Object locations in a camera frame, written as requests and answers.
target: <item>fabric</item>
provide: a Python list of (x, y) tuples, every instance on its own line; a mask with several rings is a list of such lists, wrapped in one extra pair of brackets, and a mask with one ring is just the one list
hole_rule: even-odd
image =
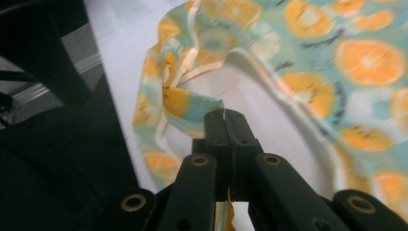
[(200, 137), (203, 116), (224, 107), (177, 86), (238, 52), (324, 146), (335, 190), (371, 193), (408, 221), (407, 13), (404, 0), (196, 0), (170, 11), (133, 123), (158, 186), (180, 165), (165, 124)]
[(92, 230), (138, 186), (106, 83), (85, 104), (0, 130), (0, 229)]

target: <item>crumpled cloth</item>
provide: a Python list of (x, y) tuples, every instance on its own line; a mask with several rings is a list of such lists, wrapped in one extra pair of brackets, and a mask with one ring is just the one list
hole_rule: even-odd
[(159, 188), (180, 166), (167, 122), (201, 137), (222, 100), (177, 86), (238, 52), (324, 146), (335, 190), (408, 221), (408, 1), (196, 0), (171, 10), (146, 56), (133, 126)]

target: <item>white table surface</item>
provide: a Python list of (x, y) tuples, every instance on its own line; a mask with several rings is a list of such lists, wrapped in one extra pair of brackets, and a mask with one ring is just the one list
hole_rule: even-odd
[[(157, 42), (159, 20), (184, 0), (85, 0), (90, 26), (99, 48), (116, 112), (140, 185), (156, 192), (137, 148), (132, 128), (141, 68), (146, 51)], [(243, 113), (266, 152), (285, 157), (319, 194), (332, 197), (330, 172), (314, 155), (282, 107), (259, 83), (251, 66), (232, 57), (225, 67), (207, 72), (183, 88), (218, 96), (225, 107)], [(169, 127), (174, 151), (190, 154), (191, 138)], [(236, 204), (237, 230), (251, 230), (244, 205)]]

